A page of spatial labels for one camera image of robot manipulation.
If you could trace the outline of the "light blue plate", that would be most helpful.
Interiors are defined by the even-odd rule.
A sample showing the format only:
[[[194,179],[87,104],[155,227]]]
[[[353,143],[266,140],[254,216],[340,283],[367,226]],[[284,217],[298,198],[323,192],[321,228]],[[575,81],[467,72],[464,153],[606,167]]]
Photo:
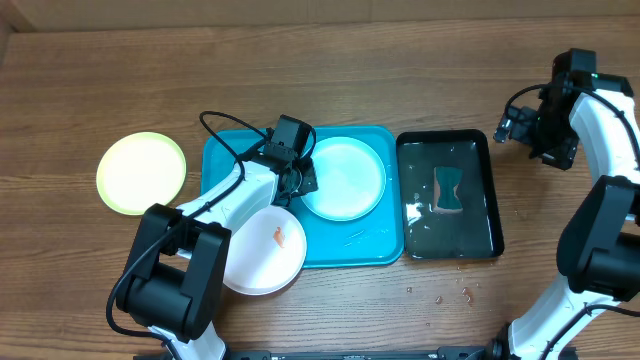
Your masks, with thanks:
[[[302,197],[307,208],[331,221],[351,221],[371,212],[386,188],[380,156],[351,137],[321,140],[311,157],[318,189]]]

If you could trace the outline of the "green orange sponge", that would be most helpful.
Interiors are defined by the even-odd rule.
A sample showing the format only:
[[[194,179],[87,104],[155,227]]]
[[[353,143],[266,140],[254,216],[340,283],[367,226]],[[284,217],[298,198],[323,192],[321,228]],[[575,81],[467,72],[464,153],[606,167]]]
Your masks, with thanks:
[[[455,214],[463,210],[457,195],[463,171],[456,167],[434,168],[433,211],[440,214]]]

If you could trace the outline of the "yellow plate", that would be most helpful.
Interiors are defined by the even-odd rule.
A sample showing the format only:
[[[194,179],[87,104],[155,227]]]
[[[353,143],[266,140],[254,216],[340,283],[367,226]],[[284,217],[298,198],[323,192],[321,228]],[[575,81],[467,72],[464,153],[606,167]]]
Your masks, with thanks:
[[[180,192],[187,174],[182,149],[156,132],[138,132],[115,142],[102,156],[96,187],[110,209],[141,215],[154,204],[166,205]]]

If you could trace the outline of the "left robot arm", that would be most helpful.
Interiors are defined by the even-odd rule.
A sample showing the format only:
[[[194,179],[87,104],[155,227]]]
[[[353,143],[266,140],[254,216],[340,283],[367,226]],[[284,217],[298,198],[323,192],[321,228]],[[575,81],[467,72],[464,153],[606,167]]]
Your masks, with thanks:
[[[272,143],[235,158],[232,172],[197,199],[143,215],[106,304],[117,333],[154,338],[166,359],[224,359],[212,318],[231,237],[258,211],[317,188],[311,153]]]

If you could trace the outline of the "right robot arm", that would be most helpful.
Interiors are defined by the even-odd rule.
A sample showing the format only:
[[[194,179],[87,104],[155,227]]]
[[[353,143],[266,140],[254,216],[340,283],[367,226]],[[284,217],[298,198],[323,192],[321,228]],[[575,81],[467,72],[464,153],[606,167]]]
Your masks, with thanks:
[[[639,238],[623,232],[639,220],[639,128],[628,80],[589,70],[563,71],[539,84],[536,112],[505,106],[494,138],[531,146],[582,144],[593,187],[564,228],[558,274],[521,317],[505,325],[482,359],[574,359],[568,344],[599,315],[625,314],[639,292]]]

